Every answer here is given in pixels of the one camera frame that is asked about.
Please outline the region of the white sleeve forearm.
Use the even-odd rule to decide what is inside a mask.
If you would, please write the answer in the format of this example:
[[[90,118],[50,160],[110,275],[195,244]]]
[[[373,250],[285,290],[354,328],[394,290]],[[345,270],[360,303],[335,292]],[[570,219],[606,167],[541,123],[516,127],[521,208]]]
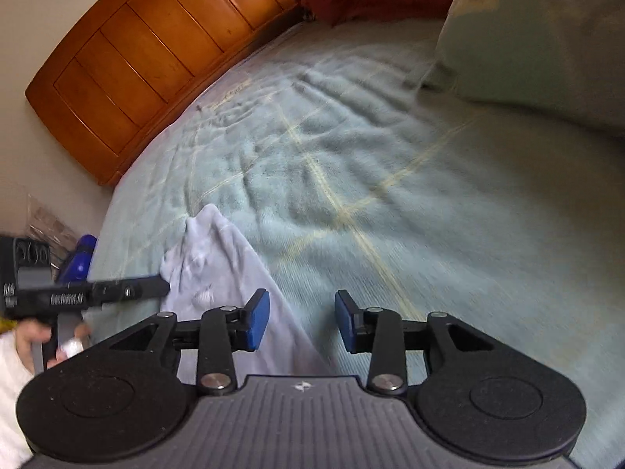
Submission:
[[[0,456],[4,469],[20,468],[32,457],[16,416],[17,399],[32,378],[33,374],[18,356],[15,333],[3,333],[0,360]]]

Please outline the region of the person's left hand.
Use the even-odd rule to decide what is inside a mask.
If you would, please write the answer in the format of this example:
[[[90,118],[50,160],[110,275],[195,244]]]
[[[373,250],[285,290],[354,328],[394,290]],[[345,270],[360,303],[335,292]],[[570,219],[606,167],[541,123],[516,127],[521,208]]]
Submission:
[[[45,344],[52,336],[52,330],[48,325],[41,324],[36,320],[25,320],[18,323],[14,329],[15,347],[19,359],[23,366],[31,373],[35,373],[35,362],[33,356],[33,346],[35,344]],[[89,339],[91,328],[89,324],[82,323],[76,326],[74,338],[85,341]],[[57,349],[56,356],[46,362],[46,367],[50,369],[58,363],[68,359],[67,353],[63,349]]]

